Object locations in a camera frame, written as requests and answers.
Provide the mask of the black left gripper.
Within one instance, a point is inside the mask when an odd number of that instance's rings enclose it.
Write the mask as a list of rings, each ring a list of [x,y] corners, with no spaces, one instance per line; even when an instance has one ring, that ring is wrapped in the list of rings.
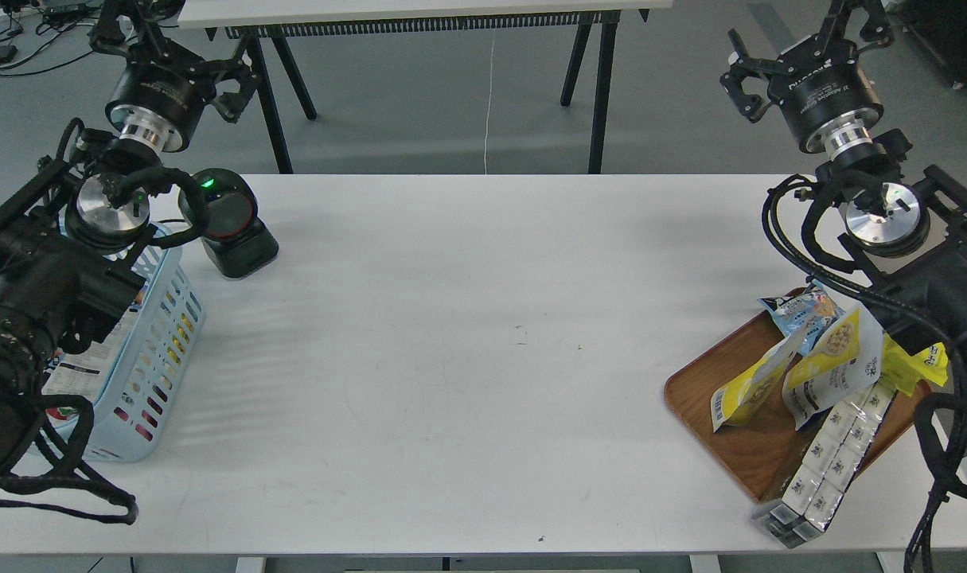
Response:
[[[243,37],[228,59],[204,60],[164,36],[151,1],[104,1],[90,32],[97,53],[126,61],[105,113],[122,138],[157,152],[188,148],[205,108],[238,123],[262,76],[247,61],[254,37]],[[239,90],[218,93],[222,81]]]

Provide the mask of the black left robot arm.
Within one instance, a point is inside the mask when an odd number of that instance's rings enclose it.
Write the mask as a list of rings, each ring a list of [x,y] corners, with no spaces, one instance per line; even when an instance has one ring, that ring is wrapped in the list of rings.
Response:
[[[205,60],[166,39],[150,1],[105,1],[90,35],[126,67],[106,116],[65,128],[54,157],[0,206],[0,508],[32,507],[51,489],[79,490],[123,509],[104,515],[45,510],[131,524],[136,498],[87,464],[100,400],[47,394],[60,352],[102,342],[134,304],[157,290],[142,272],[148,249],[170,253],[200,240],[225,277],[244,277],[277,255],[257,200],[239,174],[189,174],[162,164],[191,142],[203,111],[235,123],[260,77],[240,42],[228,60]]]

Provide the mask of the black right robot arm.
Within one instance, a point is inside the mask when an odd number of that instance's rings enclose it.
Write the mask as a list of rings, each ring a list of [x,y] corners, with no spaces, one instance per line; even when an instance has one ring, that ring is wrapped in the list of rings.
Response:
[[[905,550],[906,572],[932,570],[938,509],[967,500],[957,472],[967,447],[967,189],[941,167],[906,184],[911,142],[898,128],[874,135],[883,105],[862,53],[894,40],[879,1],[832,1],[819,30],[773,58],[733,53],[720,77],[742,117],[778,107],[801,152],[825,154],[813,177],[768,189],[761,225],[771,246],[807,279],[854,298],[909,354],[941,342],[952,391],[920,400],[914,428],[932,475],[926,507]]]

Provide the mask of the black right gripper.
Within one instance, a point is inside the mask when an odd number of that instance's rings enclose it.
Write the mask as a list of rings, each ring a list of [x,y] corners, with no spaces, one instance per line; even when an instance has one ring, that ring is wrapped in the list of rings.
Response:
[[[842,116],[874,127],[883,105],[860,67],[862,48],[844,36],[851,12],[858,8],[868,15],[859,33],[864,48],[890,44],[891,25],[879,1],[832,1],[821,29],[775,60],[750,56],[738,30],[729,29],[733,53],[720,83],[741,116],[758,123],[777,104],[799,149],[807,154],[824,152],[826,128]],[[745,92],[743,83],[750,76],[767,81],[766,98]]]

